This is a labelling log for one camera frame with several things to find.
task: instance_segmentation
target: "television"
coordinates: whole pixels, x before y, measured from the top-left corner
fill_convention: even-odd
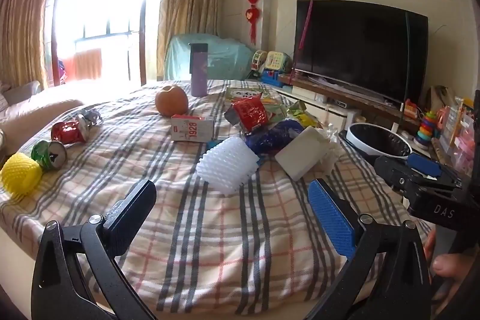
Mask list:
[[[314,0],[304,48],[298,51],[309,4],[297,1],[297,70],[394,102],[407,97],[418,103],[427,64],[426,16],[380,4]]]

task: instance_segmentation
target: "human hand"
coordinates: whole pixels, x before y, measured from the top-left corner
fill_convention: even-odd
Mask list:
[[[427,258],[427,263],[430,263],[432,260],[431,257],[434,253],[435,235],[436,230],[433,228],[430,231],[427,241],[423,247],[425,251],[425,257]],[[474,260],[475,257],[463,254],[443,254],[433,259],[433,271],[435,271],[435,273],[441,277],[452,278],[454,281],[445,300],[443,300],[442,304],[436,310],[437,313],[441,312],[455,295],[463,280],[468,275]]]

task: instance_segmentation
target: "bottle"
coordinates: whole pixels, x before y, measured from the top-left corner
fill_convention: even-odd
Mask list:
[[[190,73],[192,97],[207,95],[208,44],[190,44]]]

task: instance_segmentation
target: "checkered cloth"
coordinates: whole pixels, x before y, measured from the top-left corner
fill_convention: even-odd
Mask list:
[[[234,83],[253,86],[211,80],[207,97],[189,96],[189,114],[215,119],[215,138],[239,133],[223,116],[226,88]],[[321,175],[321,167],[292,182],[268,158],[237,194],[209,189],[195,174],[205,145],[172,142],[169,119],[155,109],[155,92],[163,84],[95,105],[104,124],[92,129],[85,145],[67,146],[64,167],[45,173],[32,196],[15,199],[0,189],[2,228],[34,257],[48,221],[84,223],[93,214],[105,214],[138,180],[149,179],[157,186],[157,203],[117,263],[154,313],[252,314],[286,301],[318,298],[345,261],[308,204],[308,185]],[[189,83],[178,84],[189,94]],[[77,112],[60,119],[71,120]],[[21,151],[30,155],[38,141],[49,139],[54,122]],[[359,214],[368,212],[380,223],[407,219],[372,167],[350,147],[343,148],[327,183]],[[419,228],[424,239],[429,228],[424,223]],[[377,262],[370,279],[378,269]],[[90,271],[86,278],[99,298]]]

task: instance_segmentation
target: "silver bolt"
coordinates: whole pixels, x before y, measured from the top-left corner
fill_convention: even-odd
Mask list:
[[[364,224],[371,224],[374,221],[374,218],[369,214],[362,214],[360,216],[360,221]]]
[[[51,231],[52,229],[55,229],[57,227],[57,222],[56,221],[49,221],[46,225],[46,228]]]
[[[100,221],[102,221],[102,216],[100,214],[94,214],[88,219],[90,224],[98,224]]]
[[[417,225],[411,220],[405,220],[405,226],[410,229],[416,229]]]

